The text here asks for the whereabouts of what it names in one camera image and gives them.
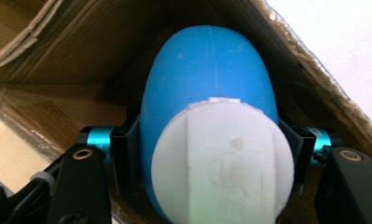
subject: white cap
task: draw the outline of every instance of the white cap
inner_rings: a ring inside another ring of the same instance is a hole
[[[211,98],[166,126],[151,175],[173,223],[274,223],[290,195],[294,164],[282,131],[261,110]]]

